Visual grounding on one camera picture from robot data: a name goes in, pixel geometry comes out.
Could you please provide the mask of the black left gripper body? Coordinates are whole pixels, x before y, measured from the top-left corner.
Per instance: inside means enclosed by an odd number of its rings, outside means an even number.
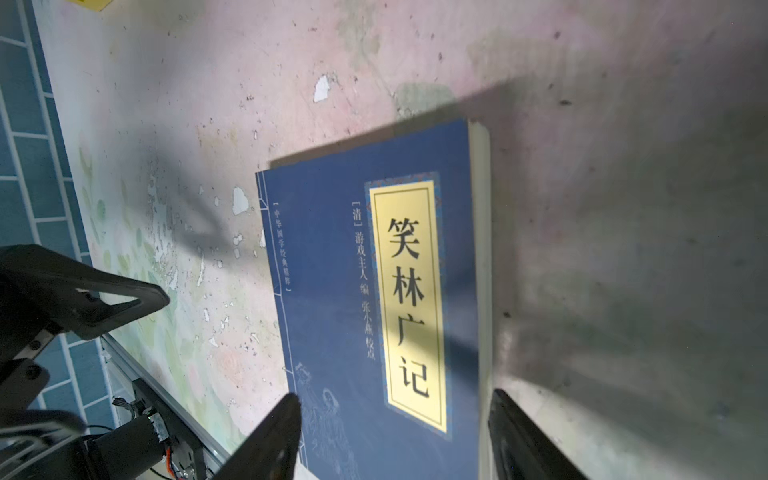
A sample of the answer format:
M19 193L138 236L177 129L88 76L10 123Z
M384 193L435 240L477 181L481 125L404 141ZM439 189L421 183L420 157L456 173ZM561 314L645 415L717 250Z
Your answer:
M37 335L1 364L2 444L57 444L78 439L84 433L82 419L71 412L30 408L50 380L48 370L36 358L52 339L52 335Z

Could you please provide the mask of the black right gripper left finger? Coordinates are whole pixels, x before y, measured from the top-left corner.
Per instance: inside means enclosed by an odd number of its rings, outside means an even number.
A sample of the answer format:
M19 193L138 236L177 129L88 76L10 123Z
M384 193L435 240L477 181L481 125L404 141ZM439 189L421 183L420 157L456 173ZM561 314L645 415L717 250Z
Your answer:
M301 438L301 403L286 394L214 475L214 480L292 480Z

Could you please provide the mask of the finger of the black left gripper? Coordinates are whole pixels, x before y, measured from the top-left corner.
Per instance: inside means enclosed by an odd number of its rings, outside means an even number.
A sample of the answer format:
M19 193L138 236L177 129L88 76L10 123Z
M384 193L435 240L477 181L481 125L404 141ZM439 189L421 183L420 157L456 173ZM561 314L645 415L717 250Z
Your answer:
M39 333L92 340L170 304L158 285L97 270L39 245L1 249L1 358Z

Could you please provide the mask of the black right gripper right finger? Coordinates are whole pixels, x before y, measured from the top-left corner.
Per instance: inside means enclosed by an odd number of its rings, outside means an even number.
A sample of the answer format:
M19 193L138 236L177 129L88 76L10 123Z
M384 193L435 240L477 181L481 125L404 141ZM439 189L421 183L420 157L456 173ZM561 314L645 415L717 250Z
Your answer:
M586 476L501 389L495 389L492 393L488 427L499 479L586 479Z

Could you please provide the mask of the blue book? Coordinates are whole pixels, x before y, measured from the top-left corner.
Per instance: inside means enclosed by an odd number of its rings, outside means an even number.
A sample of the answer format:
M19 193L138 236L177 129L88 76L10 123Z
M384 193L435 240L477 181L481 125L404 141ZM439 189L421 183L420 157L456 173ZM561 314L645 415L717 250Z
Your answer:
M316 478L491 477L490 159L458 120L257 174Z

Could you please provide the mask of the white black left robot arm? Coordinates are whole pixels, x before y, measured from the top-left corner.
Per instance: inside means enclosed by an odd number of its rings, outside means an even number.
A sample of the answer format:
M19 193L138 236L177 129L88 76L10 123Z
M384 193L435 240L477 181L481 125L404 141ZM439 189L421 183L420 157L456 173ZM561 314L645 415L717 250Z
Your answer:
M170 302L158 285L97 270L39 245L1 250L1 476L135 479L166 446L149 416L94 434L65 410L34 410L50 379L36 359L60 334L94 340Z

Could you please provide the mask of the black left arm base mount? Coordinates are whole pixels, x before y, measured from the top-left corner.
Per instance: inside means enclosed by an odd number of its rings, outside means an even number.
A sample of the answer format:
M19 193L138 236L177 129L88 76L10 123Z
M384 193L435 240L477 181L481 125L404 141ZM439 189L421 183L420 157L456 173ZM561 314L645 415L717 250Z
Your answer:
M151 467L150 471L159 479L209 478L202 441L145 380L134 380L130 392L114 397L112 405L127 415L120 425L145 418L153 426L162 450L164 470Z

